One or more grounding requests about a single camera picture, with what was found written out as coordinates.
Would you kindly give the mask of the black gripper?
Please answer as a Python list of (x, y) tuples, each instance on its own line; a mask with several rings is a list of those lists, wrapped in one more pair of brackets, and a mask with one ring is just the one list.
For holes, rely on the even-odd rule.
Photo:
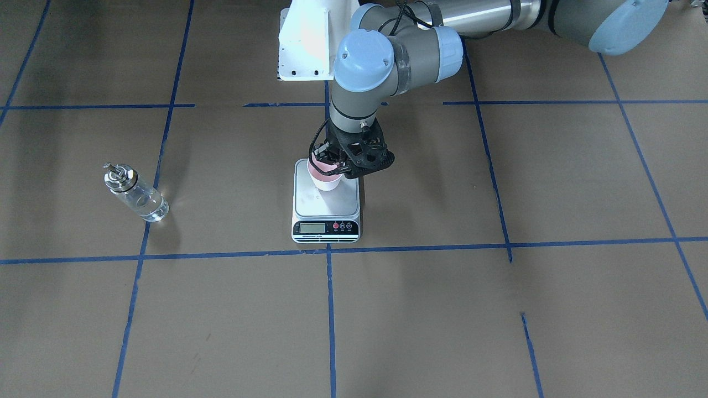
[(341, 164), (341, 173), (374, 173), (388, 167), (388, 148), (379, 121), (347, 133), (326, 123), (326, 163)]

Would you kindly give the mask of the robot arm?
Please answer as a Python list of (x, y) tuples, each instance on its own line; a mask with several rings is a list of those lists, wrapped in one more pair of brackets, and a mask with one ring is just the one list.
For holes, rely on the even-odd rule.
[(326, 138), (309, 159), (348, 179), (386, 169), (395, 156), (376, 118), (387, 97), (455, 75), (465, 39), (544, 28), (604, 55), (635, 48), (662, 19), (667, 1), (397, 1), (365, 3), (339, 43)]

